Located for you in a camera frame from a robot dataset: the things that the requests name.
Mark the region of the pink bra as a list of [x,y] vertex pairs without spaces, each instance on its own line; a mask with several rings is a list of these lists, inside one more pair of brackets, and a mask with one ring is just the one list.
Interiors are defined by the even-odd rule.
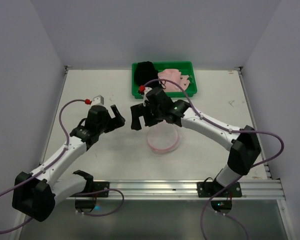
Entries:
[[190,80],[189,75],[182,75],[182,73],[175,68],[168,68],[158,73],[158,78],[161,79],[161,86],[165,92],[181,92],[181,89],[171,82],[164,80],[170,80],[178,84],[184,91],[189,87]]

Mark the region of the black bra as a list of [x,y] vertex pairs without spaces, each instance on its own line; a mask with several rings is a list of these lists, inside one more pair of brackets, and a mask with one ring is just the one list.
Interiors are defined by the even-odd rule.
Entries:
[[150,61],[138,62],[133,73],[135,84],[140,87],[144,86],[147,82],[158,78],[158,71]]

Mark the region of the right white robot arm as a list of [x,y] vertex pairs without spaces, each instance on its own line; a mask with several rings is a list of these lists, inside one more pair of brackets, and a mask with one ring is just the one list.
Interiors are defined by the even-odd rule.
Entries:
[[145,126],[152,127],[163,121],[193,130],[215,141],[228,152],[226,165],[213,180],[213,189],[221,190],[241,176],[246,176],[261,153],[253,127],[239,128],[227,125],[198,111],[190,101],[173,101],[160,88],[147,88],[143,102],[130,108],[131,129],[139,131],[143,118]]

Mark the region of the green plastic tray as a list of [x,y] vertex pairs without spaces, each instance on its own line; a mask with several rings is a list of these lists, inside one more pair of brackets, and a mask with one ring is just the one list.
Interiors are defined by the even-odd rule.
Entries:
[[[135,62],[131,66],[131,93],[135,99],[142,99],[143,97],[138,93],[139,86],[135,84],[134,81],[134,71],[137,66],[138,62]],[[182,75],[189,75],[190,85],[186,90],[183,90],[178,84],[174,83],[173,81],[166,80],[164,81],[170,82],[177,87],[180,88],[181,92],[166,92],[168,97],[170,98],[183,98],[185,95],[183,92],[186,92],[189,97],[192,97],[194,94],[197,93],[197,85],[195,80],[195,75],[193,71],[193,65],[190,61],[164,61],[164,62],[153,62],[155,69],[159,72],[162,72],[165,69],[178,69]],[[154,81],[147,85],[148,87],[155,88],[155,87],[162,87],[161,82]]]

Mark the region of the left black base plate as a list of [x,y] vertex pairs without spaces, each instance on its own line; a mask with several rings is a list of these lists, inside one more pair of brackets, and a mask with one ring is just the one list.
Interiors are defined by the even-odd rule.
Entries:
[[83,190],[73,193],[70,197],[107,198],[110,183],[108,181],[89,181]]

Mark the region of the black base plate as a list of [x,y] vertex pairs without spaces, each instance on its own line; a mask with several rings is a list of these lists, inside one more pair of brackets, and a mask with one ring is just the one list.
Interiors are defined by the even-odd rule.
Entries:
[[[212,180],[212,178],[208,177],[204,181],[199,181],[196,183],[196,190],[199,198],[210,198],[224,188],[224,186],[217,183],[215,179],[212,181],[209,180]],[[240,198],[242,196],[243,194],[241,185],[239,182],[236,182],[227,189],[224,189],[220,194],[216,196],[216,198]]]
[[73,193],[70,197],[107,198],[110,183],[108,181],[89,181],[83,190]]

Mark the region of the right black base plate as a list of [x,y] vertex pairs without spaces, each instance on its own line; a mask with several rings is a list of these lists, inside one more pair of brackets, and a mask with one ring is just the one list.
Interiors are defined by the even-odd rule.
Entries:
[[[199,198],[210,198],[224,188],[224,186],[217,183],[215,179],[212,181],[209,180],[212,180],[212,178],[208,177],[204,181],[199,181],[196,183],[196,190]],[[241,185],[239,182],[236,182],[227,189],[224,189],[220,194],[216,196],[216,198],[240,198],[242,196],[243,194]]]

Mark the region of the aluminium mounting rail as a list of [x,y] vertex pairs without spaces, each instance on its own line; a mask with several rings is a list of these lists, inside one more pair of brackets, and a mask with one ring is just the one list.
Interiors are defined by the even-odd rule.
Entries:
[[[22,190],[22,194],[35,200],[53,200],[59,203],[71,194],[84,189],[87,182],[78,175],[68,180],[61,180],[54,186],[46,181],[32,180]],[[124,197],[127,200],[196,200],[208,199],[198,197],[196,180],[117,180],[109,181],[108,198]],[[239,181],[242,197],[216,197],[220,190],[211,197],[215,199],[248,199],[248,200],[282,200],[285,198],[283,187],[278,180],[242,180]]]

